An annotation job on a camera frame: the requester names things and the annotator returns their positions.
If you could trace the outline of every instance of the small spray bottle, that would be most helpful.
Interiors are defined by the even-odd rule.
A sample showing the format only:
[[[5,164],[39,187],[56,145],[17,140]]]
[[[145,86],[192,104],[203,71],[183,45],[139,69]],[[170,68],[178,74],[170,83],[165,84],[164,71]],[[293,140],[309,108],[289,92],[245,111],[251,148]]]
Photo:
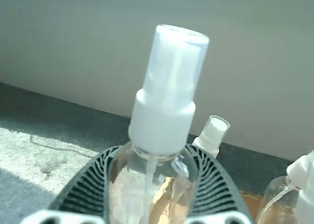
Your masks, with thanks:
[[[219,153],[219,146],[229,129],[229,122],[222,117],[211,115],[192,145],[200,147],[216,158]]]
[[[287,175],[273,179],[265,190],[256,224],[295,224],[294,209],[299,192],[305,188],[314,151],[287,167]]]
[[[130,142],[109,168],[111,224],[183,223],[186,219],[197,168],[185,145],[208,44],[208,37],[201,33],[157,26],[144,85],[136,94]],[[165,183],[173,194],[169,202],[156,201]],[[162,218],[166,215],[163,220],[151,215],[156,203],[164,204],[156,205],[162,209]]]

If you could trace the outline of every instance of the white pump sprayer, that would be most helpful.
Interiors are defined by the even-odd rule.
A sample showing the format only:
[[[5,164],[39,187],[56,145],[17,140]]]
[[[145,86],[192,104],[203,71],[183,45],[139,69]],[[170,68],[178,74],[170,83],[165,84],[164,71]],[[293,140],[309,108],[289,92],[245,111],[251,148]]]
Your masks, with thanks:
[[[229,122],[222,117],[211,115],[192,145],[200,147],[216,158],[219,153],[219,146],[229,128]]]
[[[300,191],[295,207],[295,217],[299,224],[314,223],[314,163],[310,163],[307,182]]]

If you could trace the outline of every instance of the spray nozzle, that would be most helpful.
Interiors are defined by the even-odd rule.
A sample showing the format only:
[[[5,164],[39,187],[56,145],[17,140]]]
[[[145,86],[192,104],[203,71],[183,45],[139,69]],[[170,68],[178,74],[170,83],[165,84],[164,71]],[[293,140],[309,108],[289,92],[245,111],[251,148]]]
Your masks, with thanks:
[[[199,137],[194,140],[193,144],[216,157],[219,146],[229,128],[230,123],[225,119],[216,115],[211,115]]]
[[[287,176],[291,185],[303,189],[306,186],[307,173],[310,165],[314,162],[314,150],[303,155],[287,167]]]

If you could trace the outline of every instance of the hole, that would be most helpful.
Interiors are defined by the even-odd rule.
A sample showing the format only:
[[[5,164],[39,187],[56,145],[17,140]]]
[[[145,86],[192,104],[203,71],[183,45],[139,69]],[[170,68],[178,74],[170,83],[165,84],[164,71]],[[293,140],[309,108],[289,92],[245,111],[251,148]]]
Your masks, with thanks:
[[[40,222],[40,224],[59,224],[59,223],[60,219],[58,217],[50,217]]]
[[[238,218],[229,218],[226,224],[243,224],[243,222]]]
[[[95,222],[85,221],[85,222],[82,222],[81,224],[95,224]]]

